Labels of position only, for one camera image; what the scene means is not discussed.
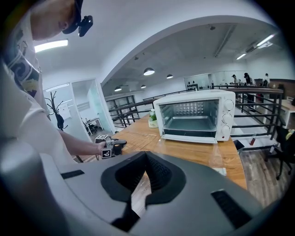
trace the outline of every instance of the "plastic bottle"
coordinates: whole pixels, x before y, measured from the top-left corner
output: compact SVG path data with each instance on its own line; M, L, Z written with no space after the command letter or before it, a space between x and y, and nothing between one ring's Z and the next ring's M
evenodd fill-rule
M250 146L253 146L255 140L256 140L256 133L252 135L252 139L250 141Z

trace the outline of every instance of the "toaster oven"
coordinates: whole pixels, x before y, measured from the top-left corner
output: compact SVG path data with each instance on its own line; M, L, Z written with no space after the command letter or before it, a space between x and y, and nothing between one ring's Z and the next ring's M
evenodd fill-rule
M169 95L153 102L164 139L217 143L227 141L235 113L236 95L212 89Z

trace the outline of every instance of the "black chair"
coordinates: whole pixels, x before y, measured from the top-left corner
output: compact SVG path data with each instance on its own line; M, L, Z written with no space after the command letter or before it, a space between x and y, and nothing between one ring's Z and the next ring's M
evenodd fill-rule
M276 154L267 155L265 161L268 161L269 158L279 158L280 160L280 173L277 176L277 180L280 179L283 170L283 163L285 162L287 166L290 168L288 174L291 174L292 167L290 163L295 163L295 133L293 133L289 139L286 140L286 135L288 134L288 129L283 128L285 122L279 117L281 122L281 126L276 127L277 131L277 142L279 142L280 148L275 147Z

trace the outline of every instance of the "hand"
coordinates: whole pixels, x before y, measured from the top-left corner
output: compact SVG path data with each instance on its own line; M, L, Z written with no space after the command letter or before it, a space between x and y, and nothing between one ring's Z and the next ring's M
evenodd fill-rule
M97 154L101 156L101 150L106 146L106 142L96 143L96 146L98 150Z

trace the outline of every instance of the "oven knob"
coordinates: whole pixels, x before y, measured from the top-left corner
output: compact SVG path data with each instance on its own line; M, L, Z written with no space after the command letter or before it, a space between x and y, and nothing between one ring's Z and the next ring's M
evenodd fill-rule
M224 102L224 107L226 111L230 111L232 108L234 108L234 102L228 99Z
M225 123L225 124L228 124L232 121L232 116L231 114L225 114L223 115L222 117L222 122Z
M221 133L224 136L229 136L230 135L230 127L228 125L222 127Z

